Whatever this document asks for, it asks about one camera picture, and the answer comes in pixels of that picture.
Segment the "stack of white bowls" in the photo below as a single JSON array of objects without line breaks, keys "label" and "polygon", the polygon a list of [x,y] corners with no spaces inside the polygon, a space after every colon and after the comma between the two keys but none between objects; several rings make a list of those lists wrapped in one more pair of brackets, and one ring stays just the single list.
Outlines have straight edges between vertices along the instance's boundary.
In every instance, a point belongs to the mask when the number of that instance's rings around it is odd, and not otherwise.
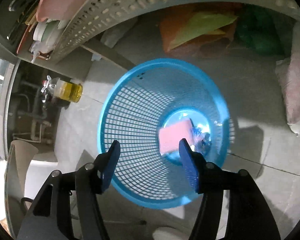
[{"label": "stack of white bowls", "polygon": [[36,25],[32,37],[33,43],[30,47],[34,58],[48,54],[55,49],[57,41],[63,33],[63,28],[59,27],[60,24],[61,21],[44,21]]}]

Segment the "pink packet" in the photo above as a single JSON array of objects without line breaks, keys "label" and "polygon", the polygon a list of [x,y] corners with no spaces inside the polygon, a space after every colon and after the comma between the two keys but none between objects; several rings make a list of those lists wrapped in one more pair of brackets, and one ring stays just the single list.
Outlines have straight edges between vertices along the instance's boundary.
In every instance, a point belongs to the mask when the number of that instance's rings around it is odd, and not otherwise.
[{"label": "pink packet", "polygon": [[179,142],[185,138],[189,145],[194,144],[193,125],[190,119],[180,120],[159,129],[159,151],[161,155],[179,150]]}]

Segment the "blue plastic mesh basket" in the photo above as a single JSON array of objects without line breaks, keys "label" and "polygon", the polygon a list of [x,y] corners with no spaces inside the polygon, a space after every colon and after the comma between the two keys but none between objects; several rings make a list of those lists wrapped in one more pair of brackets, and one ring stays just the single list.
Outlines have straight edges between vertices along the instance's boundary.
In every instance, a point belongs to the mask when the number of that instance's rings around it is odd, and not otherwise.
[{"label": "blue plastic mesh basket", "polygon": [[222,166],[229,147],[230,114],[215,83],[198,67],[156,59],[128,71],[104,102],[97,148],[121,145],[112,185],[150,209],[169,209],[197,198],[186,178],[179,141]]}]

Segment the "cooking oil bottle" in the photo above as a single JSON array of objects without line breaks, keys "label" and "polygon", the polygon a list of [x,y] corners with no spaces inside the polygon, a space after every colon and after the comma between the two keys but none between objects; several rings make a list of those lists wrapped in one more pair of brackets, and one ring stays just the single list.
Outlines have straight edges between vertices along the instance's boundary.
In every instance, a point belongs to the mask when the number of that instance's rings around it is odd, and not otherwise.
[{"label": "cooking oil bottle", "polygon": [[50,94],[54,98],[58,98],[67,102],[78,103],[81,99],[83,86],[81,84],[64,81],[59,77],[52,78],[47,76],[43,81],[41,93]]}]

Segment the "white pink sack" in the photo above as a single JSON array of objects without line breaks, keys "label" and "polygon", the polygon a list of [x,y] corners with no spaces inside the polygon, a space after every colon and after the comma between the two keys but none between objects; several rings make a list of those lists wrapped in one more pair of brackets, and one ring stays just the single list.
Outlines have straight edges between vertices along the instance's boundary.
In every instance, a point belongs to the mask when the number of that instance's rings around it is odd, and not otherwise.
[{"label": "white pink sack", "polygon": [[281,86],[290,130],[300,135],[300,22],[293,28],[291,56],[276,62],[275,73]]}]

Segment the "orange green floor bag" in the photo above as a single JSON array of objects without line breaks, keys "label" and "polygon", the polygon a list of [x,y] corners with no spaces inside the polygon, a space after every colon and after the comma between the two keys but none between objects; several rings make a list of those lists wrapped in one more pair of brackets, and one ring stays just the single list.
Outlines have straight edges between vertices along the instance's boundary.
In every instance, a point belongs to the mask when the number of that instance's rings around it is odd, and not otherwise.
[{"label": "orange green floor bag", "polygon": [[159,23],[162,47],[167,54],[189,54],[222,39],[234,39],[238,16],[232,10],[199,10],[194,5],[171,7]]}]

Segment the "blue plastic wrapper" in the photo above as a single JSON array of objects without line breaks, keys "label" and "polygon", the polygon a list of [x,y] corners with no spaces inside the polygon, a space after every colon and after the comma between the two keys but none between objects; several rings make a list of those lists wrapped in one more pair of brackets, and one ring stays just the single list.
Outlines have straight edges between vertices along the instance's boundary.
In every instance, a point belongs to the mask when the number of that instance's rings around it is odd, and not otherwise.
[{"label": "blue plastic wrapper", "polygon": [[195,128],[193,131],[194,151],[207,155],[211,149],[211,136],[201,128]]}]

